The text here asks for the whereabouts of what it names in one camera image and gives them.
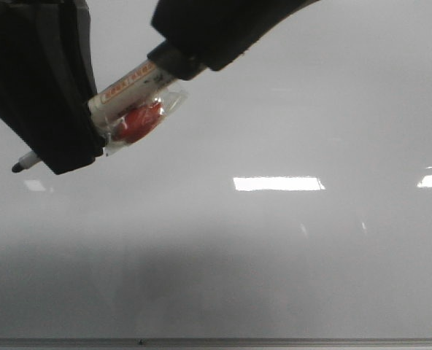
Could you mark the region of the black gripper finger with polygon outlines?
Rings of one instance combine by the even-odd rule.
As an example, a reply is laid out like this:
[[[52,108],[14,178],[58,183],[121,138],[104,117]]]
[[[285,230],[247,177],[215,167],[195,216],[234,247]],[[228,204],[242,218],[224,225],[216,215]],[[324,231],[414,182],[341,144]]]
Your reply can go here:
[[[54,174],[102,155],[96,93],[86,1],[0,1],[0,119]]]
[[[167,72],[219,71],[313,1],[159,1],[151,20],[164,42],[150,60]]]

